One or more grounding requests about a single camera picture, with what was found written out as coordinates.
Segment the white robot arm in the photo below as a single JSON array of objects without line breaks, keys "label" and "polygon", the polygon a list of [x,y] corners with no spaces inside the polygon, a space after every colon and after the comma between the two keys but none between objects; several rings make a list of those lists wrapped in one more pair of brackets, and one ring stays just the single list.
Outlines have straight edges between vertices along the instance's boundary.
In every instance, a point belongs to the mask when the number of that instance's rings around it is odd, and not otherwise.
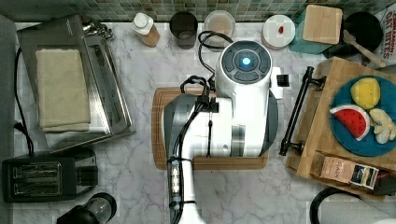
[{"label": "white robot arm", "polygon": [[214,96],[206,79],[191,76],[187,82],[202,85],[203,92],[182,92],[164,107],[170,224],[205,224],[195,201],[194,158],[258,158],[274,143],[280,75],[262,44],[235,41],[219,56]]}]

